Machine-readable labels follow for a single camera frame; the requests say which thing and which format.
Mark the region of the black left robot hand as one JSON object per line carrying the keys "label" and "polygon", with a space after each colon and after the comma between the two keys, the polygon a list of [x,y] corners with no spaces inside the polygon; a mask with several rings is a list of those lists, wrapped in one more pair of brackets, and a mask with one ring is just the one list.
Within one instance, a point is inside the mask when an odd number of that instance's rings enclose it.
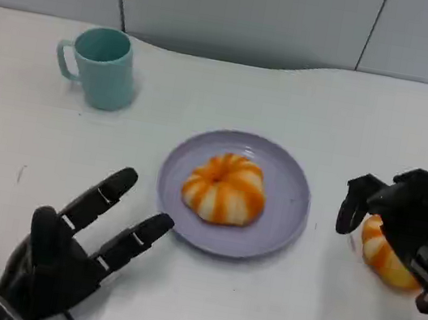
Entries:
{"label": "black left robot hand", "polygon": [[88,255],[74,235],[119,202],[138,181],[133,168],[118,170],[61,211],[39,207],[31,231],[7,261],[0,297],[22,320],[45,320],[87,299],[101,281],[149,250],[174,226],[158,214],[126,228]]}

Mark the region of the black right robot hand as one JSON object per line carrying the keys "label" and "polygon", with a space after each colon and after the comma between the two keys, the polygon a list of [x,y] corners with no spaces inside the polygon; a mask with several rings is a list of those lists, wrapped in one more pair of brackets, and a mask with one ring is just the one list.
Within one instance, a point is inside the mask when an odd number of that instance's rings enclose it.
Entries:
{"label": "black right robot hand", "polygon": [[363,257],[383,282],[420,288],[417,310],[428,314],[428,171],[398,174],[391,185],[373,174],[351,179],[336,217],[340,234],[362,230]]}

